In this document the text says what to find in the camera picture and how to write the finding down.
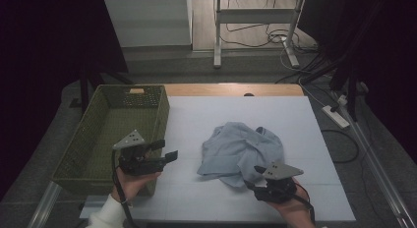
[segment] gray floor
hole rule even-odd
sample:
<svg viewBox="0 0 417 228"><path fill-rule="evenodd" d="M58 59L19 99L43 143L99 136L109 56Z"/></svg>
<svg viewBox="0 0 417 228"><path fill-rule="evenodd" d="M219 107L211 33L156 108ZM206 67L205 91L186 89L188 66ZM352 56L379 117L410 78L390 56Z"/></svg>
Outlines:
<svg viewBox="0 0 417 228"><path fill-rule="evenodd" d="M282 66L279 52L226 52L221 69L212 67L211 53L168 50L141 52L125 50L130 74L126 75L138 84L162 83L273 83L294 71ZM301 65L306 65L315 54L298 55ZM110 84L117 83L104 76ZM322 77L314 84L328 88L329 78ZM332 100L312 85L306 89L324 104ZM78 83L65 87L62 104L48 131L40 142L32 159L20 177L0 203L0 227L27 227L31 216L48 185L49 178L63 154L81 118L80 108L72 108L74 98L79 98ZM372 111L358 97L357 113L359 123L369 135L376 153L387 173L396 185L411 214L417 214L417 166L404 152L389 131L372 114ZM322 105L311 98L313 110L322 130L338 127L322 111ZM342 160L352 155L354 145L347 138L324 134L333 160ZM335 164L336 170L351 204L357 221L341 224L319 223L318 227L399 227L384 194L362 155L354 162ZM55 203L45 227L74 228L80 219L80 205L85 197L73 196L62 191ZM150 224L149 227L240 227L240 225L201 224ZM250 225L248 227L276 227L275 225Z"/></svg>

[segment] power strip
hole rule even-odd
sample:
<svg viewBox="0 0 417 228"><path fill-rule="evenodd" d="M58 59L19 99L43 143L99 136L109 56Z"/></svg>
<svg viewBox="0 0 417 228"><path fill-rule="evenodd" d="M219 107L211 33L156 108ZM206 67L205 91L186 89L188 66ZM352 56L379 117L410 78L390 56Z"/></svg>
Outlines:
<svg viewBox="0 0 417 228"><path fill-rule="evenodd" d="M322 108L322 110L326 113L326 115L328 115L331 120L333 120L333 122L335 124L337 124L337 126L339 126L341 129L345 129L347 127L350 126L350 124L344 120L344 118L342 118L336 111L331 112L331 107L330 106L326 106L324 108Z"/></svg>

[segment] black curtain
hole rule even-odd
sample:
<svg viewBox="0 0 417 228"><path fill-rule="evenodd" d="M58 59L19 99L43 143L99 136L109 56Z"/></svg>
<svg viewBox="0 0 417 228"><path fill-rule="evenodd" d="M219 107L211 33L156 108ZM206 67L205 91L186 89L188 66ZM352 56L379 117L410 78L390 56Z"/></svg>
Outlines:
<svg viewBox="0 0 417 228"><path fill-rule="evenodd" d="M81 67L127 67L103 0L0 0L0 24L3 197Z"/></svg>

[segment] metal frame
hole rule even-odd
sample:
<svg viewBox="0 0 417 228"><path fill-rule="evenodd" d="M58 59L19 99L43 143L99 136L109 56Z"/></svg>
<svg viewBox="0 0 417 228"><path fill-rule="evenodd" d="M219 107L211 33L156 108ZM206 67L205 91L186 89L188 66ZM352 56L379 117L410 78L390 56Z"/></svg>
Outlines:
<svg viewBox="0 0 417 228"><path fill-rule="evenodd" d="M60 186L54 182L49 182L42 199L40 199L39 205L30 219L28 228L41 228L45 225L61 190L62 188Z"/></svg>
<svg viewBox="0 0 417 228"><path fill-rule="evenodd" d="M221 9L220 0L217 0L215 11L215 42L214 67L221 67L221 40L220 26L222 24L290 24L288 34L283 37L282 43L291 63L291 67L300 67L292 48L292 36L297 27L301 7L304 0L297 0L295 9Z"/></svg>
<svg viewBox="0 0 417 228"><path fill-rule="evenodd" d="M371 172L374 174L375 179L377 180L381 191L384 193L399 225L403 228L416 228L416 223L413 220L413 217L411 217L404 200L401 198L401 195L389 178L387 172L384 170L384 167L378 159L377 155L375 154L374 147L371 143L368 142L361 127L356 121L352 119L348 113L348 110L345 107L341 107L340 110L343 117L345 117L350 123L351 129L354 132L359 144L361 145L360 148L362 149L362 153L364 154L364 157L369 167L371 168Z"/></svg>

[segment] wall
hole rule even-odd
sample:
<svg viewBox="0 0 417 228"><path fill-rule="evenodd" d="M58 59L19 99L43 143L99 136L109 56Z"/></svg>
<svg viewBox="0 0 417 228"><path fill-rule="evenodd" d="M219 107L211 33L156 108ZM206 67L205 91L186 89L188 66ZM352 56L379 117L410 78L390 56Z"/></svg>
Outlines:
<svg viewBox="0 0 417 228"><path fill-rule="evenodd" d="M106 0L122 47L190 45L191 0Z"/></svg>

